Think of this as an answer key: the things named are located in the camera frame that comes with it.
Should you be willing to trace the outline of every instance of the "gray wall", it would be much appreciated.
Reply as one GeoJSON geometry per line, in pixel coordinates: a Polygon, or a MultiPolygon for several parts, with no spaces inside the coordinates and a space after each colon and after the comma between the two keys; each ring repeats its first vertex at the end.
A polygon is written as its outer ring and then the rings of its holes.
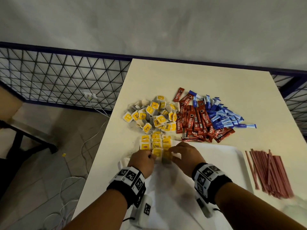
{"type": "Polygon", "coordinates": [[[307,70],[307,0],[0,0],[0,41],[307,70]]]}

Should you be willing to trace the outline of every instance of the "black cable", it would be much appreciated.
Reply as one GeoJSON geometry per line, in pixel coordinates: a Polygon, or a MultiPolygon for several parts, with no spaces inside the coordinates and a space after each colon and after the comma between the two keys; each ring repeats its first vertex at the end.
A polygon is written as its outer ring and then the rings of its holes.
{"type": "Polygon", "coordinates": [[[214,211],[219,211],[219,212],[221,212],[221,210],[220,209],[217,209],[217,208],[213,208],[213,210],[214,211]]]}
{"type": "Polygon", "coordinates": [[[135,218],[134,217],[129,217],[127,219],[124,219],[123,222],[126,221],[126,220],[135,220],[135,218]]]}

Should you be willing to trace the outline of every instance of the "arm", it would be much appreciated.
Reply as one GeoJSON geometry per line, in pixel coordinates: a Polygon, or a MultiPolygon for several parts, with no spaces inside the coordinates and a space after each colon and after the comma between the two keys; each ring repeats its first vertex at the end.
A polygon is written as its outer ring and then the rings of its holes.
{"type": "MultiPolygon", "coordinates": [[[[128,166],[137,168],[148,178],[154,168],[155,155],[151,151],[139,150],[134,153],[128,166]]],[[[108,189],[91,205],[84,209],[65,230],[118,230],[127,211],[127,201],[117,190],[108,189]]]]}
{"type": "MultiPolygon", "coordinates": [[[[199,151],[181,142],[169,151],[180,153],[172,161],[190,178],[195,167],[205,162],[199,151]]],[[[228,182],[220,187],[214,200],[234,230],[243,229],[306,229],[284,213],[240,186],[228,182]]]]}

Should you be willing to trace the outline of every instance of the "wall socket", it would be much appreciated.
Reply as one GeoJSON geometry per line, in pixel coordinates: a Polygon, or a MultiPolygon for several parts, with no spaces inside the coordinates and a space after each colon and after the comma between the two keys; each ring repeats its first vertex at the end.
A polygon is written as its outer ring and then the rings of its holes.
{"type": "Polygon", "coordinates": [[[92,99],[97,99],[97,96],[95,93],[89,93],[89,92],[83,92],[86,100],[90,101],[92,99]]]}

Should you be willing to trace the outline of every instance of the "table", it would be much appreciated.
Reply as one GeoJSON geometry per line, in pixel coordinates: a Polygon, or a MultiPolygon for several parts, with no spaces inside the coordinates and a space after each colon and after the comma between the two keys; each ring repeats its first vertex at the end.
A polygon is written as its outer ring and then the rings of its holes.
{"type": "MultiPolygon", "coordinates": [[[[179,87],[218,96],[245,123],[256,123],[257,129],[236,128],[220,144],[280,155],[294,194],[307,199],[307,144],[269,72],[133,59],[73,217],[106,190],[121,157],[138,150],[142,131],[122,119],[128,104],[157,95],[172,100],[179,87]]],[[[253,184],[250,170],[249,177],[253,184]]],[[[289,203],[254,193],[279,210],[289,203]]]]}

